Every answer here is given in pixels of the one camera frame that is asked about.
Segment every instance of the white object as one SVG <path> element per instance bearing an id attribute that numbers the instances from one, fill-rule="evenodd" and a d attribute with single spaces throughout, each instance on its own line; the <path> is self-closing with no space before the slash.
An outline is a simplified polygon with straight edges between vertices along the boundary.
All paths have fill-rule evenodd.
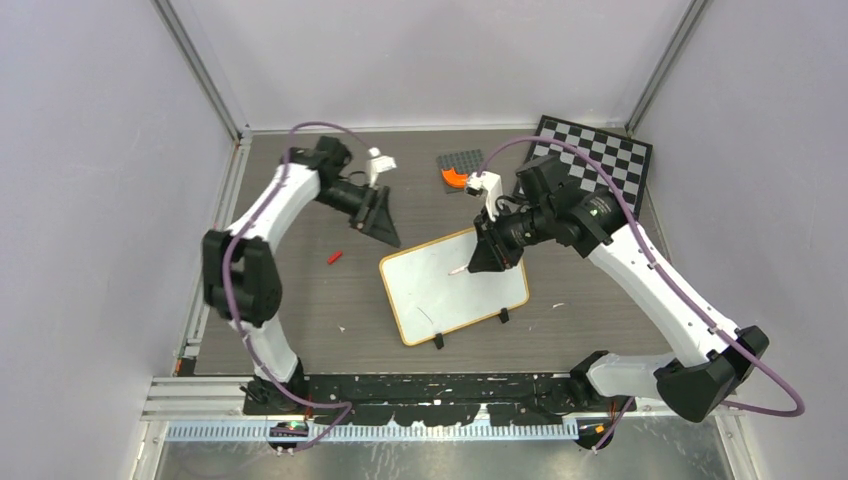
<path id="1" fill-rule="evenodd" d="M 703 309 L 731 338 L 736 339 L 736 323 L 712 308 L 695 289 L 689 285 L 666 259 L 660 255 L 645 230 L 639 226 L 648 248 L 656 257 L 657 265 L 662 266 L 674 282 Z M 703 320 L 683 303 L 659 274 L 648 265 L 641 253 L 636 237 L 625 225 L 611 235 L 612 243 L 598 245 L 589 254 L 589 260 L 606 272 L 627 292 L 637 305 L 654 322 L 663 337 L 671 345 L 677 359 L 684 367 L 693 367 L 709 361 L 707 354 L 715 350 L 723 352 L 728 348 L 718 335 L 710 332 Z"/>
<path id="2" fill-rule="evenodd" d="M 397 168 L 397 163 L 394 157 L 381 154 L 379 148 L 372 147 L 368 149 L 368 153 L 371 158 L 368 160 L 366 173 L 368 174 L 368 186 L 373 187 L 377 183 L 377 177 L 383 172 Z"/>
<path id="3" fill-rule="evenodd" d="M 674 360 L 673 353 L 625 356 L 608 353 L 589 367 L 587 377 L 601 396 L 659 399 L 654 372 Z"/>
<path id="4" fill-rule="evenodd" d="M 250 216 L 256 212 L 259 206 L 277 189 L 278 183 L 283 176 L 283 166 L 277 167 L 271 183 L 265 187 L 262 195 L 253 203 L 248 211 L 229 226 L 228 230 L 235 235 L 245 223 L 250 221 Z M 244 238 L 259 237 L 268 242 L 271 251 L 275 251 L 295 217 L 309 204 L 321 191 L 321 181 L 318 172 L 308 167 L 290 163 L 288 176 L 285 180 L 285 188 L 280 189 L 271 203 L 262 212 L 262 215 L 251 225 L 245 233 Z"/>
<path id="5" fill-rule="evenodd" d="M 401 340 L 418 345 L 527 302 L 524 262 L 498 273 L 448 275 L 468 262 L 477 236 L 473 229 L 439 238 L 384 258 L 386 286 Z"/>
<path id="6" fill-rule="evenodd" d="M 230 320 L 227 323 L 235 330 L 233 322 L 234 320 Z M 274 314 L 270 320 L 264 322 L 259 328 L 248 322 L 241 322 L 241 328 L 250 337 L 256 356 L 262 360 L 262 363 L 274 375 L 274 378 L 282 383 L 288 382 L 294 375 L 295 368 L 297 368 L 297 354 L 294 353 L 288 340 L 286 340 L 279 314 Z M 270 380 L 259 365 L 253 365 L 253 373 L 259 378 Z"/>
<path id="7" fill-rule="evenodd" d="M 274 178 L 262 192 L 262 195 L 259 196 L 259 199 L 241 218 L 230 225 L 228 228 L 230 232 L 235 234 L 245 224 L 251 222 L 250 216 L 278 188 L 282 175 L 283 166 L 281 165 L 277 167 Z M 320 191 L 321 182 L 318 178 L 318 172 L 300 164 L 290 163 L 285 188 L 277 192 L 259 218 L 251 224 L 244 238 L 262 238 L 268 242 L 272 252 L 276 251 L 283 234 L 291 226 L 295 217 L 310 201 L 318 196 Z M 234 330 L 237 330 L 235 321 L 228 323 Z M 275 314 L 260 328 L 256 328 L 247 322 L 241 322 L 241 327 L 250 336 L 257 357 L 268 367 L 274 378 L 282 383 L 288 382 L 297 367 L 297 355 L 292 351 L 288 340 L 286 340 L 279 316 Z M 254 365 L 253 371 L 258 377 L 270 380 L 258 365 Z"/>
<path id="8" fill-rule="evenodd" d="M 472 173 L 465 181 L 466 191 L 474 189 L 481 192 L 483 202 L 486 204 L 486 212 L 494 222 L 498 217 L 498 198 L 503 195 L 501 176 L 492 172 L 483 172 L 480 175 Z"/>

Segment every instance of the cable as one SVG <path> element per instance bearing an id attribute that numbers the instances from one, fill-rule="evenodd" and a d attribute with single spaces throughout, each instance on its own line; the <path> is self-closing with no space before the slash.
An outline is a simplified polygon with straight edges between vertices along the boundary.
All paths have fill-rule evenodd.
<path id="1" fill-rule="evenodd" d="M 289 137 L 288 137 L 289 145 L 294 143 L 294 139 L 295 139 L 294 135 L 298 130 L 306 128 L 306 127 L 313 127 L 313 126 L 329 127 L 329 128 L 333 128 L 333 129 L 336 129 L 336 130 L 340 130 L 344 133 L 347 133 L 348 135 L 353 136 L 353 138 L 355 138 L 357 141 L 359 141 L 361 144 L 363 144 L 366 148 L 370 148 L 369 145 L 367 143 L 365 143 L 365 141 L 359 135 L 353 133 L 352 131 L 348 130 L 347 128 L 344 128 L 342 126 L 339 126 L 339 125 L 336 125 L 336 124 L 333 124 L 333 123 L 329 123 L 329 122 L 304 122 L 304 123 L 295 125 L 294 127 L 292 127 L 291 130 L 289 130 Z M 273 190 L 271 190 L 271 193 L 267 197 L 265 197 L 265 200 L 259 205 L 259 207 L 257 207 L 256 211 L 253 212 L 253 215 L 250 216 L 248 221 L 244 223 L 241 230 L 239 230 L 238 232 L 235 233 L 235 235 L 233 235 L 233 238 L 230 241 L 230 244 L 227 246 L 227 250 L 224 251 L 224 259 L 223 259 L 224 265 L 222 267 L 222 272 L 223 272 L 223 277 L 224 277 L 223 278 L 223 280 L 224 280 L 224 295 L 227 298 L 227 307 L 230 309 L 230 312 L 232 314 L 233 324 L 235 325 L 236 331 L 238 332 L 239 336 L 241 336 L 242 340 L 244 341 L 244 345 L 247 348 L 247 352 L 248 352 L 248 354 L 250 354 L 250 358 L 253 360 L 254 365 L 259 367 L 259 369 L 262 371 L 262 373 L 265 374 L 265 376 L 268 378 L 268 380 L 272 384 L 274 384 L 274 386 L 277 388 L 277 390 L 280 391 L 280 393 L 282 393 L 283 395 L 288 397 L 293 402 L 296 402 L 296 403 L 299 403 L 299 404 L 301 404 L 305 407 L 311 407 L 311 408 L 322 408 L 322 409 L 343 408 L 344 409 L 342 411 L 342 413 L 338 417 L 336 417 L 336 419 L 333 420 L 330 423 L 330 425 L 327 426 L 327 428 L 324 429 L 323 432 L 318 434 L 312 440 L 309 440 L 308 442 L 305 442 L 305 443 L 301 443 L 296 448 L 294 448 L 295 452 L 300 452 L 300 451 L 306 450 L 307 448 L 312 447 L 319 440 L 324 438 L 324 436 L 326 436 L 328 433 L 330 433 L 330 431 L 333 428 L 335 428 L 336 425 L 341 423 L 341 421 L 345 417 L 347 417 L 347 414 L 350 413 L 350 410 L 353 408 L 353 404 L 350 403 L 350 402 L 317 403 L 317 402 L 312 402 L 312 401 L 309 401 L 309 400 L 304 400 L 304 399 L 298 397 L 297 395 L 289 392 L 282 385 L 282 383 L 280 383 L 280 381 L 277 380 L 276 377 L 274 377 L 274 374 L 268 369 L 267 366 L 265 366 L 264 363 L 262 363 L 262 360 L 260 360 L 259 355 L 256 354 L 256 350 L 253 346 L 253 341 L 250 339 L 250 334 L 248 334 L 244 330 L 244 328 L 241 326 L 241 316 L 240 316 L 239 311 L 238 311 L 238 304 L 236 303 L 235 291 L 233 290 L 233 279 L 232 279 L 232 268 L 231 268 L 231 263 L 232 263 L 232 260 L 233 260 L 233 252 L 235 251 L 236 245 L 238 245 L 239 241 L 242 238 L 244 238 L 244 235 L 245 235 L 245 233 L 247 233 L 247 230 L 256 222 L 256 220 L 259 218 L 259 216 L 262 215 L 262 212 L 264 212 L 265 209 L 268 208 L 268 205 L 277 196 L 277 193 L 279 193 L 279 191 L 282 190 L 283 186 L 285 186 L 286 179 L 288 178 L 289 162 L 290 161 L 291 161 L 291 153 L 290 153 L 289 149 L 286 148 L 285 151 L 283 152 L 282 157 L 280 158 L 280 164 L 283 166 L 283 174 L 280 176 L 280 180 L 276 183 L 276 185 L 274 185 L 274 188 L 273 188 Z"/>
<path id="2" fill-rule="evenodd" d="M 771 409 L 771 408 L 765 408 L 765 407 L 760 407 L 760 406 L 756 406 L 756 405 L 747 405 L 747 404 L 744 404 L 744 403 L 738 403 L 738 402 L 733 402 L 733 401 L 728 401 L 728 400 L 725 400 L 724 402 L 722 402 L 723 405 L 728 406 L 728 407 L 738 408 L 740 410 L 747 410 L 749 412 L 761 413 L 761 414 L 764 414 L 764 415 L 772 415 L 772 416 L 776 416 L 776 417 L 797 417 L 797 416 L 800 416 L 804 413 L 804 411 L 806 410 L 806 406 L 804 405 L 804 400 L 801 398 L 801 395 L 799 395 L 798 392 L 794 388 L 792 388 L 791 385 L 789 385 L 789 382 L 784 380 L 780 375 L 777 374 L 777 372 L 775 372 L 768 365 L 763 363 L 762 360 L 760 360 L 759 358 L 757 358 L 753 354 L 751 354 L 751 352 L 749 352 L 747 349 L 745 349 L 745 347 L 740 345 L 739 342 L 737 342 L 736 340 L 731 338 L 730 335 L 728 335 L 723 330 L 718 328 L 718 325 L 715 323 L 715 321 L 713 321 L 713 319 L 710 318 L 710 316 L 707 315 L 707 313 L 703 309 L 701 309 L 701 307 L 699 307 L 698 304 L 696 304 L 694 300 L 689 298 L 689 296 L 686 295 L 686 292 L 684 292 L 680 288 L 680 286 L 677 285 L 677 283 L 674 281 L 673 278 L 671 278 L 671 276 L 668 274 L 668 272 L 666 272 L 665 269 L 656 262 L 656 257 L 654 257 L 654 254 L 651 253 L 651 250 L 648 248 L 647 242 L 645 241 L 644 237 L 642 237 L 642 233 L 639 231 L 639 223 L 636 221 L 636 218 L 633 217 L 633 212 L 630 211 L 630 207 L 627 206 L 627 202 L 624 201 L 624 196 L 621 193 L 621 190 L 615 185 L 615 182 L 613 182 L 612 177 L 610 177 L 610 175 L 606 171 L 604 171 L 604 169 L 601 167 L 601 164 L 598 161 L 592 159 L 587 154 L 585 154 L 583 151 L 577 149 L 573 145 L 568 144 L 566 142 L 563 142 L 561 140 L 557 140 L 557 139 L 554 139 L 554 138 L 539 137 L 539 136 L 526 136 L 526 137 L 514 138 L 514 139 L 504 143 L 503 145 L 499 146 L 498 148 L 496 148 L 495 151 L 492 152 L 491 154 L 489 154 L 489 156 L 483 161 L 483 163 L 480 164 L 480 167 L 477 168 L 477 175 L 480 175 L 481 173 L 483 173 L 483 171 L 486 170 L 486 167 L 488 167 L 488 165 L 492 161 L 492 159 L 498 153 L 500 153 L 502 150 L 504 150 L 504 149 L 506 149 L 506 148 L 508 148 L 512 145 L 515 145 L 515 144 L 518 144 L 518 143 L 524 143 L 524 142 L 543 142 L 543 143 L 550 143 L 550 144 L 553 144 L 553 145 L 557 145 L 559 147 L 562 147 L 565 151 L 576 155 L 578 158 L 580 158 L 581 160 L 586 162 L 588 165 L 590 165 L 592 167 L 592 169 L 595 170 L 598 173 L 598 175 L 600 175 L 601 178 L 604 179 L 604 182 L 606 182 L 610 191 L 615 196 L 616 201 L 618 202 L 619 206 L 621 206 L 621 209 L 624 212 L 624 216 L 627 219 L 627 224 L 630 226 L 630 230 L 633 232 L 633 235 L 636 237 L 636 242 L 639 244 L 639 248 L 642 249 L 642 253 L 645 255 L 645 258 L 648 259 L 648 263 L 651 264 L 651 265 L 655 265 L 654 270 L 665 281 L 666 285 L 668 285 L 668 287 L 671 288 L 671 290 L 675 294 L 677 294 L 677 296 L 680 298 L 680 300 L 683 301 L 683 303 L 686 304 L 686 306 L 688 306 L 690 309 L 692 309 L 692 311 L 695 312 L 695 314 L 698 315 L 698 317 L 705 324 L 707 324 L 707 326 L 711 329 L 711 331 L 715 332 L 716 335 L 719 336 L 719 338 L 724 340 L 725 343 L 727 343 L 734 350 L 739 352 L 739 354 L 742 355 L 743 357 L 745 357 L 746 360 L 751 362 L 752 365 L 754 365 L 755 367 L 762 370 L 763 373 L 765 373 L 780 388 L 782 388 L 783 391 L 785 391 L 787 393 L 787 395 L 789 395 L 792 398 L 792 400 L 795 402 L 795 408 L 793 410 L 774 410 L 774 409 Z M 621 409 L 622 415 L 623 415 L 625 410 L 626 410 L 626 408 Z"/>
<path id="3" fill-rule="evenodd" d="M 608 428 L 607 431 L 604 432 L 604 435 L 601 437 L 600 440 L 598 440 L 598 443 L 596 443 L 595 445 L 592 446 L 592 451 L 595 452 L 595 455 L 598 454 L 598 448 L 601 447 L 604 444 L 604 442 L 607 441 L 607 439 L 609 438 L 610 435 L 612 435 L 612 431 L 615 430 L 616 426 L 618 426 L 618 422 L 620 422 L 621 419 L 624 418 L 624 412 L 626 412 L 627 409 L 630 408 L 630 405 L 632 405 L 632 404 L 633 404 L 633 397 L 630 397 L 630 398 L 627 399 L 626 402 L 624 402 L 624 406 L 621 407 L 621 413 L 619 413 L 618 416 L 613 419 L 612 424 L 610 425 L 610 428 Z"/>

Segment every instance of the black base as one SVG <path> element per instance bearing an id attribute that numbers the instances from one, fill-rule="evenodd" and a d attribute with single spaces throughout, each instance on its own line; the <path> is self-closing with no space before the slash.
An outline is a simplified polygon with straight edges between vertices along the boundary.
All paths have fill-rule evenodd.
<path id="1" fill-rule="evenodd" d="M 298 359 L 294 374 L 283 386 L 294 395 L 306 398 L 309 395 L 309 384 L 303 375 L 303 363 Z M 246 394 L 244 397 L 245 415 L 281 415 L 295 413 L 303 407 L 283 395 L 272 382 L 253 377 L 246 387 L 241 387 Z"/>
<path id="2" fill-rule="evenodd" d="M 598 450 L 603 450 L 604 448 L 607 447 L 607 445 L 610 444 L 610 442 L 612 442 L 612 437 L 615 436 L 615 430 L 613 430 L 613 433 L 611 433 L 610 436 L 607 437 L 606 440 L 604 440 L 603 444 L 598 443 L 604 437 L 604 434 L 606 433 L 607 428 L 610 428 L 609 423 L 605 424 L 604 430 L 600 431 L 600 432 L 598 432 L 594 429 L 589 429 L 585 432 L 581 431 L 580 436 L 577 437 L 577 440 L 575 440 L 574 443 L 576 443 L 577 445 L 580 445 L 581 447 L 585 448 L 586 450 L 591 450 L 592 448 L 597 448 Z"/>
<path id="3" fill-rule="evenodd" d="M 291 388 L 301 398 L 319 403 L 350 401 L 353 409 L 345 424 L 386 425 L 394 420 L 402 426 L 421 421 L 427 426 L 468 424 L 481 404 L 487 404 L 493 426 L 554 425 L 574 412 L 605 414 L 612 401 L 623 405 L 625 397 L 587 395 L 581 380 L 553 373 L 488 373 L 433 375 L 310 375 L 295 377 Z M 298 385 L 308 383 L 302 392 Z M 282 394 L 269 391 L 269 382 L 254 379 L 246 389 L 245 415 L 305 414 Z M 315 409 L 318 424 L 328 424 L 338 410 Z"/>

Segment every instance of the light purple wall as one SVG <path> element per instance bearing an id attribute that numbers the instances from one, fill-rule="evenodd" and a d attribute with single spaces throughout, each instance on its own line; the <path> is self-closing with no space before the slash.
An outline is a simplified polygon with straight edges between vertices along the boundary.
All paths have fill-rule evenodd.
<path id="1" fill-rule="evenodd" d="M 848 2 L 716 1 L 639 129 L 675 263 L 800 390 L 753 419 L 768 478 L 845 478 Z M 787 408 L 757 373 L 747 400 Z"/>
<path id="2" fill-rule="evenodd" d="M 623 124 L 689 0 L 173 0 L 254 130 Z"/>
<path id="3" fill-rule="evenodd" d="M 148 0 L 0 6 L 0 472 L 127 478 L 232 149 Z"/>

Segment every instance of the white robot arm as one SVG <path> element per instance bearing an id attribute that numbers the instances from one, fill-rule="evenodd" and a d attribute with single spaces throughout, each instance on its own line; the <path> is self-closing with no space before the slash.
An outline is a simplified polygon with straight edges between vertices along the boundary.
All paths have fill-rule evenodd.
<path id="1" fill-rule="evenodd" d="M 395 162 L 377 149 L 369 153 L 368 184 L 354 185 L 340 175 L 350 163 L 351 154 L 338 140 L 321 137 L 312 150 L 292 149 L 285 188 L 279 188 L 286 168 L 280 165 L 271 183 L 241 218 L 223 231 L 210 230 L 203 239 L 204 301 L 239 331 L 227 306 L 221 267 L 234 233 L 252 222 L 233 256 L 234 263 L 243 261 L 241 268 L 233 265 L 241 331 L 249 335 L 256 356 L 281 383 L 289 382 L 301 364 L 280 324 L 278 309 L 283 290 L 273 252 L 301 210 L 316 200 L 349 215 L 352 228 L 400 246 L 388 210 L 389 187 L 376 185 L 377 175 L 394 168 Z M 251 220 L 269 199 L 259 217 Z M 260 365 L 254 365 L 254 373 L 270 380 Z"/>
<path id="2" fill-rule="evenodd" d="M 627 292 L 668 341 L 672 352 L 654 356 L 619 356 L 600 351 L 571 371 L 590 394 L 663 400 L 681 417 L 699 422 L 752 370 L 752 365 L 715 334 L 654 271 L 658 265 L 704 311 L 717 328 L 756 357 L 768 346 L 757 327 L 740 330 L 721 315 L 654 251 L 648 264 L 642 247 L 613 195 L 604 189 L 587 193 L 567 173 L 558 156 L 534 159 L 516 171 L 523 199 L 510 199 L 517 210 L 492 201 L 501 192 L 500 177 L 472 175 L 466 191 L 482 195 L 485 207 L 474 219 L 477 246 L 466 267 L 470 273 L 497 272 L 515 266 L 524 248 L 547 240 L 573 247 L 606 272 Z M 655 247 L 647 242 L 651 250 Z"/>

